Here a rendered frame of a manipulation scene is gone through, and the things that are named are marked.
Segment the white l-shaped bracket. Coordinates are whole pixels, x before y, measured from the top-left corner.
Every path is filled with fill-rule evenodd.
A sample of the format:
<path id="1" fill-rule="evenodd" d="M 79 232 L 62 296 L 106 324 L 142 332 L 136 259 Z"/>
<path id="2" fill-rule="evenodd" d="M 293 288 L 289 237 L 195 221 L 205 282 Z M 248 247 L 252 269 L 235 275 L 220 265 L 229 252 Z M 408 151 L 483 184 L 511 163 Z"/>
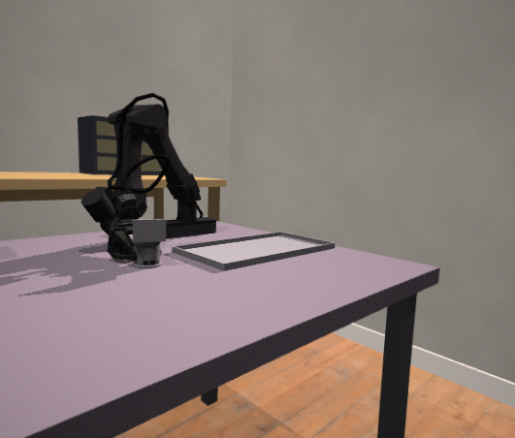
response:
<path id="1" fill-rule="evenodd" d="M 133 243 L 166 241 L 166 219 L 133 220 Z"/>

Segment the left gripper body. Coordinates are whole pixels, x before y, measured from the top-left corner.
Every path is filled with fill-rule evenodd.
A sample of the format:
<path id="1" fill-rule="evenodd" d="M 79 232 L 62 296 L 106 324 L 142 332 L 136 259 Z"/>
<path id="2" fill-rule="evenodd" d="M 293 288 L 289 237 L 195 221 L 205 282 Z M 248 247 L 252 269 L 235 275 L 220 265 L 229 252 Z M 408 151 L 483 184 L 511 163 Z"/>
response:
<path id="1" fill-rule="evenodd" d="M 134 247 L 134 243 L 128 237 L 128 235 L 132 235 L 133 234 L 133 220 L 131 219 L 131 212 L 119 213 L 118 214 L 118 221 L 117 220 L 113 221 L 110 224 L 109 229 L 108 229 L 108 233 L 109 233 L 109 230 L 111 228 L 116 228 L 116 229 L 111 229 L 111 232 L 109 233 L 108 253 L 111 256 L 112 256 L 112 250 L 113 250 L 113 234 L 115 232 L 124 232 L 126 234 L 127 238 L 129 239 L 130 243 Z M 124 246 L 123 254 L 131 255 L 131 253 L 128 251 L 128 249 L 125 246 Z"/>

